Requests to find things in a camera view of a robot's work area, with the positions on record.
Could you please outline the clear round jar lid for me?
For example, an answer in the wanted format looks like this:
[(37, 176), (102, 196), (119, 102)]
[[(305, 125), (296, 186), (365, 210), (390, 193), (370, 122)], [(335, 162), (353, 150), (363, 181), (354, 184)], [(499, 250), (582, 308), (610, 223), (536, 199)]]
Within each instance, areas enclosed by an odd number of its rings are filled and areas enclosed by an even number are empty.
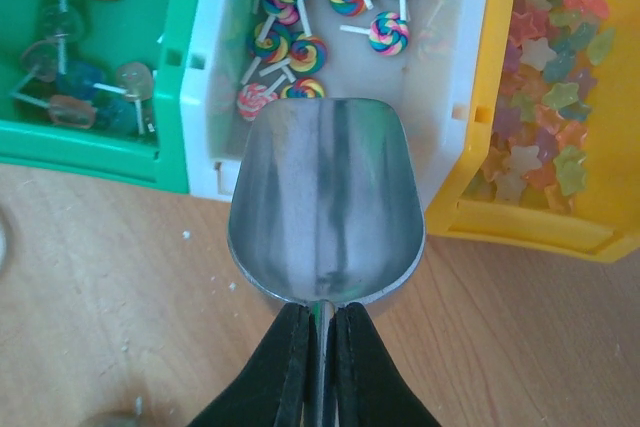
[(0, 228), (1, 228), (1, 275), (4, 275), (12, 262), (14, 254), (14, 231), (11, 223), (11, 217), (5, 207), (1, 207), (0, 211)]

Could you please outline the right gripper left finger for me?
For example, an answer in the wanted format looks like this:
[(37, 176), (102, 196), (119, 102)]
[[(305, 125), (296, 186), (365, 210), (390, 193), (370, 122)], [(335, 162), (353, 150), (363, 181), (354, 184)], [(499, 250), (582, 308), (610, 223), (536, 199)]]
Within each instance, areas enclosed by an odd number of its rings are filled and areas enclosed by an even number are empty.
[(288, 303), (229, 386), (192, 426), (298, 426), (306, 393), (311, 314)]

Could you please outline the metal candy scoop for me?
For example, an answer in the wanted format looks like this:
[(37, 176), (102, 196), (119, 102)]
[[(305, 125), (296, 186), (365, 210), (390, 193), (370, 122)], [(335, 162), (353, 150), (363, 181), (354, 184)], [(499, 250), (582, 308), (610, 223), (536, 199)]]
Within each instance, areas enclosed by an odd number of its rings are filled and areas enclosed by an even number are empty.
[(373, 99), (277, 100), (254, 121), (232, 197), (230, 253), (244, 276), (311, 314), (301, 422), (339, 425), (335, 314), (383, 302), (426, 243), (402, 123)]

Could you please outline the orange plastic candy bin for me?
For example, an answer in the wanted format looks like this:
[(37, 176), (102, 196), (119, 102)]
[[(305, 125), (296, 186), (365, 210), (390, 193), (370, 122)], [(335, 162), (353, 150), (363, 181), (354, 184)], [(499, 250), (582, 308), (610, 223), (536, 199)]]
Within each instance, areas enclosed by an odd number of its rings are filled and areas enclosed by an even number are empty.
[(430, 233), (610, 263), (639, 247), (639, 0), (486, 0)]

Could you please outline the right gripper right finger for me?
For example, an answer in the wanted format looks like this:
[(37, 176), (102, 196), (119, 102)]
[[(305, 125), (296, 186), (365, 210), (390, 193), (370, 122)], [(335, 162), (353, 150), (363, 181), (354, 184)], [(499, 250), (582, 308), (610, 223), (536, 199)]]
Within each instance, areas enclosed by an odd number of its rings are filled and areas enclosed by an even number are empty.
[(335, 380), (341, 426), (437, 426), (396, 368), (367, 310), (335, 314)]

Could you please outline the white plastic candy bin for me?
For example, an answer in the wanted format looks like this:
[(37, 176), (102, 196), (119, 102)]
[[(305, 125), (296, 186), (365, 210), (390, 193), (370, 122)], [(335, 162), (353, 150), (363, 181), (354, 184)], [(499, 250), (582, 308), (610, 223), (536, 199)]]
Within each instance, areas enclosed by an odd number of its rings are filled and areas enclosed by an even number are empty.
[[(308, 0), (312, 31), (328, 48), (319, 80), (331, 97), (391, 105), (406, 131), (416, 182), (432, 202), (461, 158), (472, 116), (491, 110), (482, 93), (500, 76), (511, 0), (409, 0), (410, 42), (392, 57), (343, 31), (327, 0)], [(189, 191), (228, 200), (248, 125), (236, 109), (250, 63), (246, 42), (258, 22), (252, 0), (198, 0), (180, 105)]]

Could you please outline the green plastic candy bin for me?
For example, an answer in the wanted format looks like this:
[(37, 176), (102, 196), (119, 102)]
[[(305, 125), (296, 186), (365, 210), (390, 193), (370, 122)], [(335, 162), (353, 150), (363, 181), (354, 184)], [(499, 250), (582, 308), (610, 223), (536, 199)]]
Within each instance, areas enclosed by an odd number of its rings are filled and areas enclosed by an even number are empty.
[(1, 0), (1, 160), (188, 189), (197, 0)]

